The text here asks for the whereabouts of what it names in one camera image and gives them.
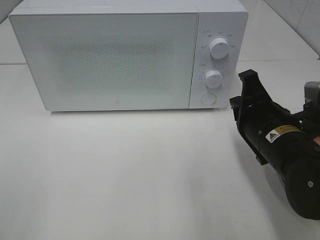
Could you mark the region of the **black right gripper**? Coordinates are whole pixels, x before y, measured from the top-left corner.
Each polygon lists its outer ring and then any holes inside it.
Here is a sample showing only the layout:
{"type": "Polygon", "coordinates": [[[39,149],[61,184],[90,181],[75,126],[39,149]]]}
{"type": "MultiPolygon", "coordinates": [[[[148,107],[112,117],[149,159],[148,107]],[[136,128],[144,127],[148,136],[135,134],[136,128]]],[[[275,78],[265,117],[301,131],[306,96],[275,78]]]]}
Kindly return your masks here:
{"type": "Polygon", "coordinates": [[[274,102],[260,82],[258,73],[238,74],[240,96],[229,99],[239,134],[263,166],[310,166],[312,138],[301,121],[274,102]]]}

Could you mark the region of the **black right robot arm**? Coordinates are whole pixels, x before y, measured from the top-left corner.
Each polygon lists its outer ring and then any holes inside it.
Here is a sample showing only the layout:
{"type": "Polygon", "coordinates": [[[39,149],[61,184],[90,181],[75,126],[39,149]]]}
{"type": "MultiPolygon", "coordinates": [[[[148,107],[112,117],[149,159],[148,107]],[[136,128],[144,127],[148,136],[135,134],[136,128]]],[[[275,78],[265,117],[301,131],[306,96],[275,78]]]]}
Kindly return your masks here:
{"type": "Polygon", "coordinates": [[[237,130],[261,165],[284,183],[292,209],[320,218],[320,83],[304,85],[303,111],[292,114],[274,102],[252,69],[239,73],[240,96],[230,98],[237,130]]]}

